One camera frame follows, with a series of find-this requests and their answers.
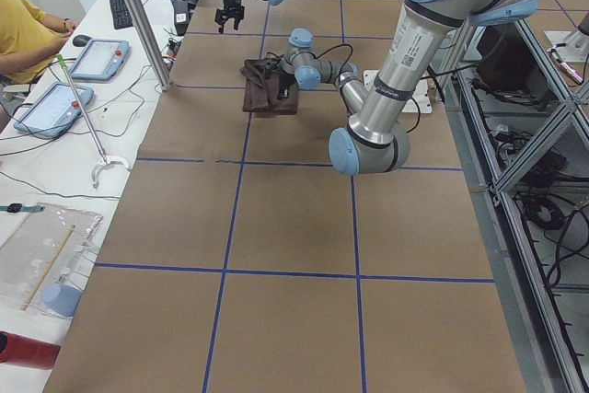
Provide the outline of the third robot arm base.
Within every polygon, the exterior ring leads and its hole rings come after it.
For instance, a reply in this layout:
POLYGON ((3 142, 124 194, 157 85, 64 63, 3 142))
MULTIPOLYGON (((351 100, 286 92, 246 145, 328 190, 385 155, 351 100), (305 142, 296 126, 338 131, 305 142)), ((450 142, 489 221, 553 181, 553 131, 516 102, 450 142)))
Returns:
POLYGON ((573 31, 548 30, 544 34, 550 42, 549 53, 559 63, 580 64, 588 56, 588 15, 573 31))

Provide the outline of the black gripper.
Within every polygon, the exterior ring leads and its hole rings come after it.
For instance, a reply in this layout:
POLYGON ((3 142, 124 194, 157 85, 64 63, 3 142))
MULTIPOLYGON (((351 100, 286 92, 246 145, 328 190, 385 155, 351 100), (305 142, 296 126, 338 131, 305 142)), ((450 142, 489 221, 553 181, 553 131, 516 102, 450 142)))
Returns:
POLYGON ((223 0, 223 7, 215 12, 215 23, 218 25, 218 32, 223 34, 225 24, 232 20, 233 29, 238 30, 240 22, 244 19, 245 7, 242 0, 223 0))
POLYGON ((266 57, 263 59, 262 75, 269 98, 286 100, 291 97, 291 87, 295 83, 295 76, 283 69, 283 59, 266 57))

